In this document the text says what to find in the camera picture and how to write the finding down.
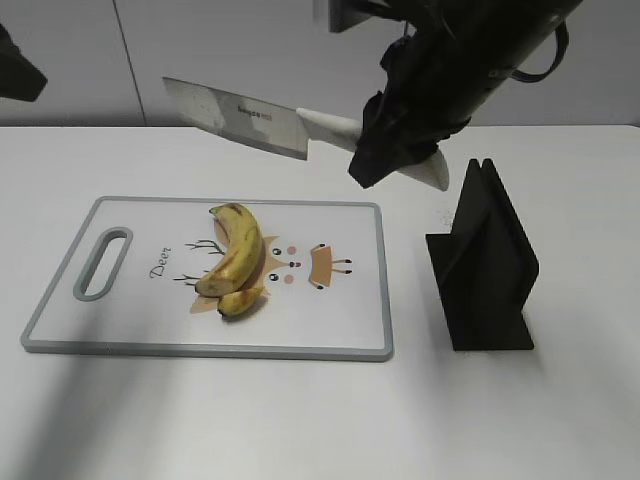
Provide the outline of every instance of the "yellow banana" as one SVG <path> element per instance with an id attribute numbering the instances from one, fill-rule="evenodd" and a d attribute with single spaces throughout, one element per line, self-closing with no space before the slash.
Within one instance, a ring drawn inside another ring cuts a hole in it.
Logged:
<path id="1" fill-rule="evenodd" d="M 229 237 L 229 248 L 220 263 L 196 283 L 204 297 L 222 297 L 238 290 L 256 269 L 262 253 L 262 234 L 253 214 L 242 205 L 227 203 L 209 212 Z"/>
<path id="2" fill-rule="evenodd" d="M 251 308 L 260 294 L 263 287 L 249 288 L 224 295 L 218 302 L 218 313 L 225 317 L 235 317 Z"/>

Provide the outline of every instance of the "black plastic stand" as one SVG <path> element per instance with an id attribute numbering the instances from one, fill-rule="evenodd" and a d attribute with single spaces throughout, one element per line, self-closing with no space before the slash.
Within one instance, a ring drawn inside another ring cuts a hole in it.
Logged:
<path id="1" fill-rule="evenodd" d="M 538 261 L 493 162 L 469 162 L 450 234 L 427 235 L 454 350 L 531 350 Z"/>

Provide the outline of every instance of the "white cutting board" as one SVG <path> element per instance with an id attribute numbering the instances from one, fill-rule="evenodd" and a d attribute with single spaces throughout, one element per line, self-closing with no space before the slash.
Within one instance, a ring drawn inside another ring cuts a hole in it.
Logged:
<path id="1" fill-rule="evenodd" d="M 97 200 L 25 329 L 25 349 L 359 361 L 391 356 L 377 205 L 233 200 L 260 224 L 267 248 L 260 277 L 268 295 L 249 315 L 226 322 L 215 301 L 198 298 L 189 277 L 222 258 L 211 253 L 211 240 L 225 247 L 208 210 L 228 201 Z M 78 279 L 87 275 L 88 259 L 107 231 L 129 232 L 130 244 L 108 292 L 91 300 L 78 292 Z M 314 247 L 323 253 L 312 257 Z M 327 278 L 321 263 L 329 260 L 351 262 L 333 264 L 336 271 Z"/>

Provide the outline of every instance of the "kitchen knife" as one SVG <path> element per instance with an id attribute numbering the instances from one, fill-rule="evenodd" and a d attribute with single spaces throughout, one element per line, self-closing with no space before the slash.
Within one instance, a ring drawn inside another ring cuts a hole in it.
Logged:
<path id="1" fill-rule="evenodd" d="M 355 151 L 360 122 L 305 108 L 292 109 L 215 88 L 163 78 L 180 118 L 188 125 L 236 143 L 306 160 L 309 140 Z M 449 187 L 440 151 L 424 162 L 398 170 L 439 190 Z"/>

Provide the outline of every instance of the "white wall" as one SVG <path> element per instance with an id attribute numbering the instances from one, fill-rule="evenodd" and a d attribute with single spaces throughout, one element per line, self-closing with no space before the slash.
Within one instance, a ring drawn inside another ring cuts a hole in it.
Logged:
<path id="1" fill-rule="evenodd" d="M 370 20 L 331 35 L 314 26 L 311 0 L 116 2 L 151 125 L 179 124 L 163 75 L 359 118 L 401 32 Z M 585 0 L 557 72 L 536 85 L 508 81 L 473 123 L 640 125 L 638 19 L 637 0 Z M 34 105 L 0 100 L 0 124 L 141 124 L 111 0 L 2 0 L 0 22 L 50 78 Z M 552 58 L 548 41 L 525 66 L 542 71 Z"/>
<path id="2" fill-rule="evenodd" d="M 143 125 L 111 0 L 0 0 L 0 23 L 49 79 L 0 125 Z"/>
<path id="3" fill-rule="evenodd" d="M 163 76 L 290 107 L 360 118 L 384 86 L 378 62 L 402 33 L 373 19 L 342 35 L 311 0 L 125 0 L 118 9 L 151 125 L 176 123 Z"/>

